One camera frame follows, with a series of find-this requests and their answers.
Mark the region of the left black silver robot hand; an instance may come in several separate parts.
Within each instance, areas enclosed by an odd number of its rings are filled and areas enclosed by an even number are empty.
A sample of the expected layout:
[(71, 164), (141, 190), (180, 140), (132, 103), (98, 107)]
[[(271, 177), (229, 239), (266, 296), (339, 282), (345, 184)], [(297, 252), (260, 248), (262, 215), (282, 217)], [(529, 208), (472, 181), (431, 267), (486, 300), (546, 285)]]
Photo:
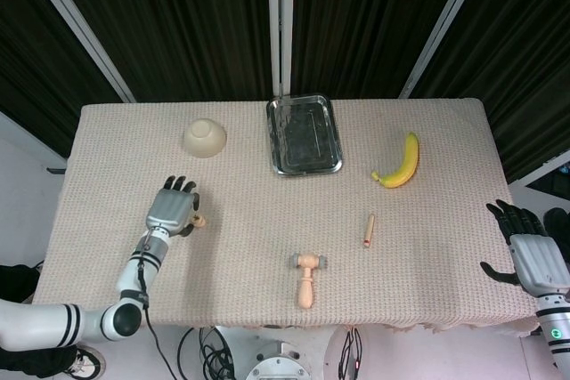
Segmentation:
[(195, 228), (191, 219), (200, 207), (200, 195), (193, 191), (196, 186), (183, 175), (169, 176), (151, 204), (146, 227), (161, 228), (170, 237), (189, 236)]

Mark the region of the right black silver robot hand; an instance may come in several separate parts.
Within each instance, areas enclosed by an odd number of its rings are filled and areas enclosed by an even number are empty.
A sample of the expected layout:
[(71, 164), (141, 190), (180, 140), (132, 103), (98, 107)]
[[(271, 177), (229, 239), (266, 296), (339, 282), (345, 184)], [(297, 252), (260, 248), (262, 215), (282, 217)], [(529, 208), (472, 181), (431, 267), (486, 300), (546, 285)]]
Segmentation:
[(488, 203), (486, 208), (498, 223), (514, 270), (499, 272), (491, 264), (481, 262), (484, 274), (496, 282), (519, 286), (535, 298), (568, 294), (565, 259), (537, 215), (501, 199)]

